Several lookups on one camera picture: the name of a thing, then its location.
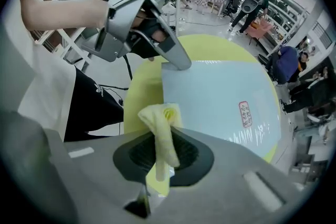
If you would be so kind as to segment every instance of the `desk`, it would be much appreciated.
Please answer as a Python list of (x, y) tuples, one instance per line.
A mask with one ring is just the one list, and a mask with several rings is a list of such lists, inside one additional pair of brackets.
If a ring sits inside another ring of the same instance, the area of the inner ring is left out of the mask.
[[(209, 35), (190, 35), (179, 38), (191, 60), (231, 60), (258, 62), (250, 53), (239, 45), (220, 37)], [(138, 118), (138, 112), (148, 105), (163, 103), (161, 63), (163, 57), (156, 57), (153, 62), (145, 61), (133, 75), (126, 99), (124, 101), (124, 132), (145, 130), (147, 127)], [(274, 86), (272, 91), (278, 106)], [(264, 160), (270, 162), (277, 146), (270, 149)]]
[(180, 20), (180, 8), (181, 8), (181, 0), (175, 0), (176, 1), (176, 13), (175, 13), (175, 17), (176, 17), (176, 27), (175, 27), (175, 33), (176, 33), (176, 36), (178, 37), (179, 36), (179, 29), (178, 29), (178, 23), (179, 23), (179, 20)]
[(219, 8), (219, 12), (218, 12), (218, 16), (220, 16), (220, 14), (222, 13), (223, 7), (224, 7), (225, 0), (195, 0), (195, 3), (197, 5), (197, 9), (196, 10), (198, 10), (198, 7), (201, 6), (202, 14), (204, 14), (203, 13), (203, 8), (207, 7), (208, 2), (212, 2), (213, 3), (212, 8), (211, 8), (211, 12), (214, 9), (215, 3), (221, 4), (221, 6)]

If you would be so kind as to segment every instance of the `black rubber mount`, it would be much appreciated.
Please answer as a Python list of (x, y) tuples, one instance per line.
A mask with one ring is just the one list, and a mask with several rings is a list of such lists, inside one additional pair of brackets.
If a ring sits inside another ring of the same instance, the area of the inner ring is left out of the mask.
[[(207, 145), (180, 131), (173, 131), (172, 138), (180, 166), (175, 168), (170, 186), (192, 186), (210, 171), (214, 154)], [(120, 146), (113, 162), (126, 180), (145, 185), (145, 177), (155, 163), (154, 135), (147, 133)]]

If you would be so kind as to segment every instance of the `white t-shirt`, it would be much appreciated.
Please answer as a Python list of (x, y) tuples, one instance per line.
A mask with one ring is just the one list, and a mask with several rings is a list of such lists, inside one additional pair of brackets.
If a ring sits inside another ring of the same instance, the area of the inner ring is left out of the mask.
[(20, 0), (7, 1), (0, 37), (0, 107), (58, 131), (64, 140), (75, 67), (35, 44), (22, 21)]

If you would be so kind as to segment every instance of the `yellow-green round table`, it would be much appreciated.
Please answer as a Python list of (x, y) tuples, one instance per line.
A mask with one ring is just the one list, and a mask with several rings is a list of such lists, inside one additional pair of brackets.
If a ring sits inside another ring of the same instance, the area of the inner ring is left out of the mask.
[[(258, 62), (239, 45), (220, 37), (210, 35), (190, 35), (178, 38), (192, 61), (195, 60), (228, 60)], [(161, 63), (167, 62), (163, 57), (156, 57), (153, 62), (145, 61), (136, 70), (124, 102), (124, 132), (125, 134), (145, 130), (147, 127), (138, 117), (140, 110), (148, 105), (163, 103), (163, 88)], [(272, 84), (275, 102), (278, 98)], [(275, 145), (264, 160), (270, 162), (275, 154)]]

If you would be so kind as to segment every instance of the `yellow cloth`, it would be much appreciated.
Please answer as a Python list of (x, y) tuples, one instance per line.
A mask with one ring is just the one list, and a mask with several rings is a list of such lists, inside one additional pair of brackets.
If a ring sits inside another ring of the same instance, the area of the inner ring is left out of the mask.
[(166, 179), (166, 164), (179, 167), (171, 126), (182, 127), (180, 108), (177, 104), (149, 105), (138, 114), (155, 135), (156, 151), (156, 180), (162, 182)]

